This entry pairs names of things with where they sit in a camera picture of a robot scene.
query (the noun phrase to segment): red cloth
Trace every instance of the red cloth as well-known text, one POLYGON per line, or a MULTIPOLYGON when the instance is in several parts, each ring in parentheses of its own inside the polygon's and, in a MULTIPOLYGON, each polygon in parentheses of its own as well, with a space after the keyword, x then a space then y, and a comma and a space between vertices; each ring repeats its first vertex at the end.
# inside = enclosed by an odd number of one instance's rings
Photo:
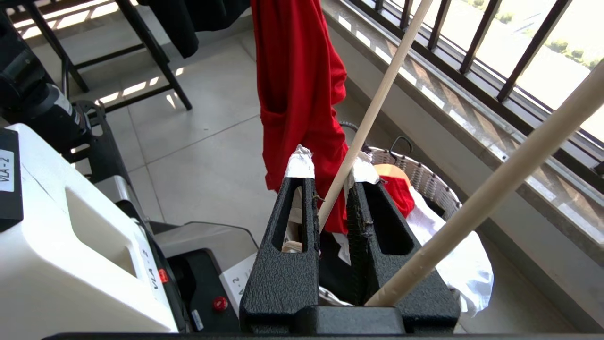
MULTIPOLYGON (((298 144, 313 152, 325 197, 348 151, 332 105, 346 96, 346 70, 327 34, 320 0, 252 0, 266 186, 278 191, 298 144)), ((347 234, 344 194, 325 230, 347 234)))
POLYGON ((413 196, 411 196, 407 182, 401 178, 389 176, 381 177, 386 181, 384 187, 390 194, 390 197, 392 197, 394 204, 399 208, 403 217, 407 218, 413 208, 415 208, 415 201, 413 200, 413 196))

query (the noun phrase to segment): laundry basket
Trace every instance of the laundry basket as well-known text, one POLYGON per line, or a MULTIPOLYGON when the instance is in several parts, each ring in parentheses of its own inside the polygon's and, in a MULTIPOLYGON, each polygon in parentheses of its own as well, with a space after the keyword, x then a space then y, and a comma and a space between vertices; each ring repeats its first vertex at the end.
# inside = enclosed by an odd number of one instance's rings
MULTIPOLYGON (((348 127, 354 132, 358 127, 349 122, 340 122, 342 127, 348 127)), ((399 140, 404 140, 409 144, 410 151, 413 151, 413 145, 405 137, 399 136, 390 150, 374 148, 365 144, 363 151, 371 155, 372 164, 392 164, 405 171, 411 185, 422 196, 436 204, 440 209, 444 210, 442 218, 449 220, 454 213, 461 208, 459 198, 453 190, 440 177, 431 171, 427 166, 408 156, 400 155, 393 152, 393 148, 399 140)))

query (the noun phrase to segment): tile floor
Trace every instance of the tile floor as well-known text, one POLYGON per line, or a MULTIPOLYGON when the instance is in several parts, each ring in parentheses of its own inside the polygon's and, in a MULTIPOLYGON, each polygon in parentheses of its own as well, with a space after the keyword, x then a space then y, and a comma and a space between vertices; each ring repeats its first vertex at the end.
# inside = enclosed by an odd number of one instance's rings
MULTIPOLYGON (((182 67, 176 74, 193 104, 191 111, 168 92, 109 114, 134 189, 150 219, 232 224, 249 229, 257 243, 262 240, 276 194, 267 191, 264 182, 254 62, 251 32, 217 42, 171 65, 173 70, 182 67)), ((129 92, 142 83, 146 91, 165 84, 159 75, 158 70, 141 72, 86 97, 129 92)), ((365 111, 351 98, 336 109, 339 119, 356 123, 365 111)), ((375 126, 368 141, 384 148, 392 136, 375 126)), ((574 331, 496 248, 490 243, 485 247, 496 278, 492 302, 476 318, 462 318, 457 332, 574 331)))

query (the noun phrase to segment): metal hook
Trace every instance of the metal hook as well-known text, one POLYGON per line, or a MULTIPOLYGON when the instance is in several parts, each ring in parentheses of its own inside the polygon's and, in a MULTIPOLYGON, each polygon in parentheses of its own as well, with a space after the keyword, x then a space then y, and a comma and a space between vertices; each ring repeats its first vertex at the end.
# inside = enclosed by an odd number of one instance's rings
POLYGON ((394 158, 395 163, 398 162, 399 158, 394 155, 394 152, 392 150, 394 149, 394 146, 396 145, 396 142, 399 141, 399 139, 404 139, 407 142, 407 144, 409 145, 409 153, 413 153, 413 144, 411 144, 410 140, 408 140, 404 136, 396 137, 396 139, 394 140, 394 143, 392 143, 392 146, 390 147, 390 150, 388 150, 388 153, 390 154, 390 156, 392 156, 392 158, 394 158))

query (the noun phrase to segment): window sill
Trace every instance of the window sill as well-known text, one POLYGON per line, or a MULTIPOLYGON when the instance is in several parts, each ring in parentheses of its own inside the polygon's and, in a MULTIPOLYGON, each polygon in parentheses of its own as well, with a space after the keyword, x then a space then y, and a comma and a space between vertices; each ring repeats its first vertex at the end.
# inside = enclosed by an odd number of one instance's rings
MULTIPOLYGON (((398 38, 341 1, 324 1, 323 11, 330 26, 350 45, 382 72, 387 69, 398 38)), ((525 139, 414 51, 399 70, 395 85, 491 170, 525 139)), ((604 266, 602 194, 551 157, 516 192, 581 251, 604 266)))

